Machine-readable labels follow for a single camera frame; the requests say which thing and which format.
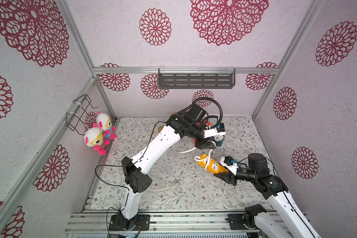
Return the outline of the orange power strip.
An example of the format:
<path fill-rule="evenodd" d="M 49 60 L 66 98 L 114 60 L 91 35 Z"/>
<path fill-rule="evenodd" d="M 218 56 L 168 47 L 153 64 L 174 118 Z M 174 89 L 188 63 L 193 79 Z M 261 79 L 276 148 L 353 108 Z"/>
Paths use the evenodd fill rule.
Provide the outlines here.
<path fill-rule="evenodd" d="M 201 156 L 196 156 L 194 160 L 201 166 L 204 170 L 209 171 L 212 174 L 227 173 L 228 170 L 221 166 L 218 162 L 208 157 L 207 154 L 202 154 Z"/>

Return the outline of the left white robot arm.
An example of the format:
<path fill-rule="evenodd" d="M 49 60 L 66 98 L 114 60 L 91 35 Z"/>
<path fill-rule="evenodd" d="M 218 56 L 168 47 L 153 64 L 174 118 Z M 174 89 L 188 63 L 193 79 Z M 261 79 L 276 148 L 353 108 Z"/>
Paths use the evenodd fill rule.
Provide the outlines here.
<path fill-rule="evenodd" d="M 197 105 L 200 100 L 214 103 L 219 110 L 216 124 L 209 128 L 206 123 L 211 117 Z M 223 110 L 216 100 L 209 97 L 196 99 L 188 107 L 170 116 L 159 134 L 150 138 L 143 150 L 132 158 L 124 157 L 122 168 L 128 194 L 124 206 L 112 216 L 109 230 L 141 230 L 142 226 L 137 223 L 138 207 L 142 193 L 152 185 L 152 179 L 148 176 L 152 166 L 172 145 L 186 136 L 195 140 L 196 149 L 214 150 L 215 137 L 226 134 L 222 118 Z"/>

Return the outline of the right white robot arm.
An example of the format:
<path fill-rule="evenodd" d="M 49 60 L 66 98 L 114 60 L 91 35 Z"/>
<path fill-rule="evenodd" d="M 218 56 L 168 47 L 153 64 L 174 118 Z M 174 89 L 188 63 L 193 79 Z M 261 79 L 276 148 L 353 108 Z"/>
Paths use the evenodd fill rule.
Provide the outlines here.
<path fill-rule="evenodd" d="M 278 225 L 259 204 L 245 208 L 243 225 L 249 229 L 259 229 L 269 238 L 319 238 L 320 235 L 301 212 L 288 187 L 276 174 L 270 173 L 269 159 L 262 154 L 252 153 L 247 160 L 248 165 L 241 167 L 240 162 L 231 156 L 222 157 L 220 165 L 227 172 L 214 176 L 233 186 L 240 180 L 250 182 L 277 211 L 289 231 Z"/>

